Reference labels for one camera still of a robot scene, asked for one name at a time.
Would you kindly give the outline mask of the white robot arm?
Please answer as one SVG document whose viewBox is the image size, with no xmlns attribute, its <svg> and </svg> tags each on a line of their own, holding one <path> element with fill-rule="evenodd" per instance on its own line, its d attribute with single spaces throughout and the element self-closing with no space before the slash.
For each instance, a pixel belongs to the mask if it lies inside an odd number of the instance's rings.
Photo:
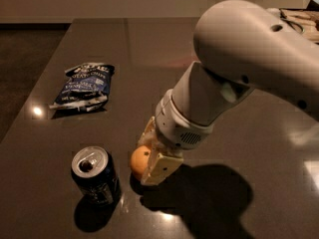
<svg viewBox="0 0 319 239">
<path fill-rule="evenodd" d="M 213 5 L 193 33 L 197 55 L 159 101 L 139 143 L 150 148 L 141 183 L 162 183 L 215 120 L 259 89 L 319 119 L 319 46 L 251 2 Z"/>
</svg>

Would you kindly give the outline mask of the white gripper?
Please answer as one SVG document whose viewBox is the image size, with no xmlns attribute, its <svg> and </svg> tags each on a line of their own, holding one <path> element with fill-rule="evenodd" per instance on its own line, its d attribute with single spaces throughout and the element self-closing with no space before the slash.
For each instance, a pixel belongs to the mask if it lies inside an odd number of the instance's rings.
<svg viewBox="0 0 319 239">
<path fill-rule="evenodd" d="M 138 140 L 138 146 L 151 148 L 141 185 L 159 185 L 183 164 L 182 152 L 162 150 L 166 145 L 171 148 L 195 149 L 212 130 L 212 123 L 199 125 L 186 119 L 174 105 L 172 90 L 168 90 L 156 107 L 155 117 L 150 118 Z"/>
</svg>

